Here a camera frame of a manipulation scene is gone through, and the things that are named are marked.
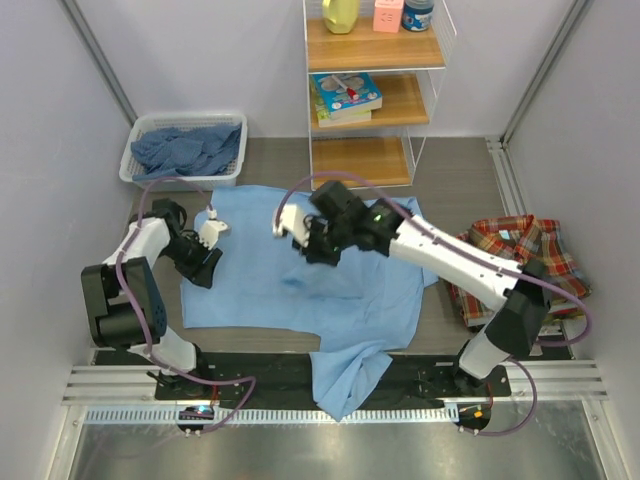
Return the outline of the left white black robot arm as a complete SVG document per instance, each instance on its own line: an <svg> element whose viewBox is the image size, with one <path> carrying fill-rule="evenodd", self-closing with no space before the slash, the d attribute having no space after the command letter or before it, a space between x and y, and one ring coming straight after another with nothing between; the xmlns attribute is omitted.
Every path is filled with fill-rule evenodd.
<svg viewBox="0 0 640 480"><path fill-rule="evenodd" d="M210 289L223 252L217 247L230 225L206 209L198 229L186 227L186 210L165 198L130 220L125 238L102 263L81 273L81 285L94 344L139 355L156 364L159 387L193 399L205 397L213 375L201 349L168 325L153 267L162 257L193 286Z"/></svg>

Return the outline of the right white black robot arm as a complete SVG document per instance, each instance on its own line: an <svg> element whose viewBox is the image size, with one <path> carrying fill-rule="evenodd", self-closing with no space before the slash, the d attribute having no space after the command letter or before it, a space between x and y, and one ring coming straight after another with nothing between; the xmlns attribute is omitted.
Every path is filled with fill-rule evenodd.
<svg viewBox="0 0 640 480"><path fill-rule="evenodd" d="M541 286L545 265L493 256L437 229L390 200L366 205L339 181L328 181L310 197L308 214L297 204L281 204L275 235L292 237L308 262L335 266L350 247L400 259L432 271L484 303L493 313L459 351L451 371L455 389L466 396L487 392L487 381L503 361L526 358L551 307Z"/></svg>

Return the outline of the light blue long sleeve shirt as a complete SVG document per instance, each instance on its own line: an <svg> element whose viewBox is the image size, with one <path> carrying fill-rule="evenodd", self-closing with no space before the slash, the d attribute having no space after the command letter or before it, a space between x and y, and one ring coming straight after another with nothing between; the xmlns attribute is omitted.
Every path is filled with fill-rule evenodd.
<svg viewBox="0 0 640 480"><path fill-rule="evenodd" d="M357 410L391 364L392 350L413 339L426 288L436 274L376 252L350 248L335 267L309 264L272 234L282 189L219 188L212 203L231 232L211 288L181 285L187 329L287 329L319 337L311 353L312 396L339 421Z"/></svg>

